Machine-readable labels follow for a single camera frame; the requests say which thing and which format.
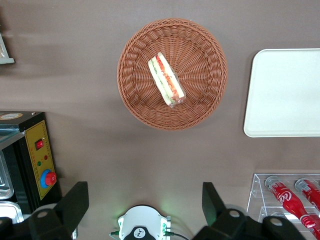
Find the plastic sandwich wrap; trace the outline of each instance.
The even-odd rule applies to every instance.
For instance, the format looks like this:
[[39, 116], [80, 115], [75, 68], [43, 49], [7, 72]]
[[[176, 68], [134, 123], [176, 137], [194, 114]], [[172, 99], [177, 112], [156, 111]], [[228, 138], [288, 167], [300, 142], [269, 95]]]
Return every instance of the plastic sandwich wrap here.
[[177, 73], [168, 64], [164, 55], [159, 52], [148, 61], [148, 66], [165, 103], [170, 108], [182, 104], [186, 99], [186, 92], [180, 84]]

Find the yellow control panel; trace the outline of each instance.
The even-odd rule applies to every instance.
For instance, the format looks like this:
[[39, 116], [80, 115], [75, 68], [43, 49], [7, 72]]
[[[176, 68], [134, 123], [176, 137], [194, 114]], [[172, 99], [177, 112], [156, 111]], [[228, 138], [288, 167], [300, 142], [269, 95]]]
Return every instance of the yellow control panel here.
[[45, 121], [43, 120], [27, 129], [25, 139], [40, 200], [42, 200], [56, 182]]

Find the round woven basket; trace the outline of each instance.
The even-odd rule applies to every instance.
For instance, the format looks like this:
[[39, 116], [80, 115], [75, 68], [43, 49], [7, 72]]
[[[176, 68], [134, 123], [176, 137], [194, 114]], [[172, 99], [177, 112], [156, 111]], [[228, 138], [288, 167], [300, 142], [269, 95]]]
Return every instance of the round woven basket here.
[[[184, 103], [166, 105], [148, 61], [162, 52], [186, 93]], [[220, 103], [227, 84], [225, 54], [206, 29], [186, 19], [147, 24], [125, 45], [117, 83], [129, 111], [141, 122], [162, 130], [182, 130], [205, 120]]]

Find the black machine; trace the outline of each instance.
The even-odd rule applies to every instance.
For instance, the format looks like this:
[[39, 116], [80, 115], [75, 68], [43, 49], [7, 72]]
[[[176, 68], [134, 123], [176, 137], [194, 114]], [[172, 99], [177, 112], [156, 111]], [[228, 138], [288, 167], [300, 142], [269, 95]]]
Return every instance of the black machine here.
[[0, 212], [29, 215], [61, 198], [45, 114], [0, 111]]

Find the metal tray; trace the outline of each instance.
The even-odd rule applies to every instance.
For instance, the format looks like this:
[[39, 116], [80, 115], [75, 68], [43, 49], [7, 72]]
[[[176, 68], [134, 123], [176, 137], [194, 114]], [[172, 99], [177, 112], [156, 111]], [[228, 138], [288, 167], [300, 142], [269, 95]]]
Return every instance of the metal tray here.
[[14, 194], [4, 153], [0, 150], [0, 200], [9, 199]]
[[320, 136], [320, 48], [265, 49], [252, 63], [249, 137]]
[[13, 224], [24, 221], [20, 206], [11, 201], [0, 201], [0, 217], [11, 218]]

